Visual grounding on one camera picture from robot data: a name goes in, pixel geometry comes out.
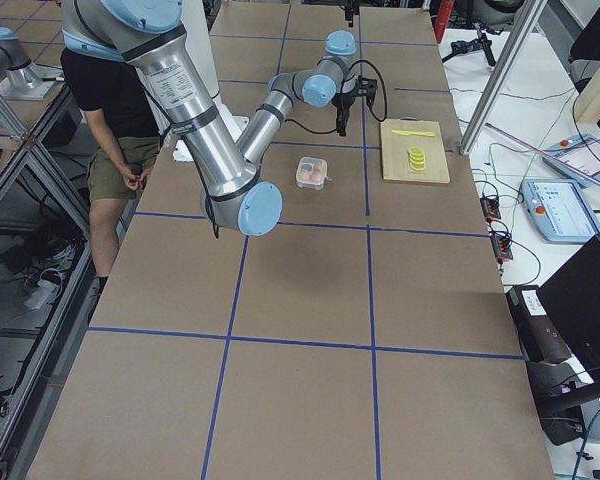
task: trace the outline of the man's leg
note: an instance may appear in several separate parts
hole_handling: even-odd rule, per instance
[[[91,256],[100,278],[107,278],[118,255],[120,240],[116,232],[118,219],[128,200],[102,198],[91,202],[89,229],[91,232]]]

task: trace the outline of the black t-shirt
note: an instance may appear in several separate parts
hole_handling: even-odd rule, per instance
[[[134,67],[88,57],[67,48],[60,61],[78,107],[84,111],[103,109],[116,137],[158,135],[158,126]]]

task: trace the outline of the clear plastic box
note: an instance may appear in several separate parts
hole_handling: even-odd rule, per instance
[[[296,183],[300,188],[322,190],[327,178],[327,162],[321,158],[302,157],[296,170]]]

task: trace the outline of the label sticker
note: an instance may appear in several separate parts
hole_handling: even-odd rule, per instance
[[[527,309],[532,316],[539,317],[541,315],[547,315],[547,312],[540,303],[540,299],[538,298],[538,294],[535,290],[523,290],[522,298],[524,299],[524,304],[527,306]]]
[[[148,78],[154,92],[160,99],[160,104],[165,108],[177,107],[192,96],[198,96],[198,91],[194,87],[191,77],[179,63],[174,63],[154,72]]]

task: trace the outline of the wooden cutting board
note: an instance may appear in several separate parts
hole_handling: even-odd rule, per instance
[[[433,137],[402,136],[391,130],[434,132]],[[382,146],[382,178],[393,182],[449,183],[447,157],[444,153],[440,124],[412,120],[385,120],[380,124]],[[425,153],[425,169],[417,172],[409,166],[409,148],[419,147]]]

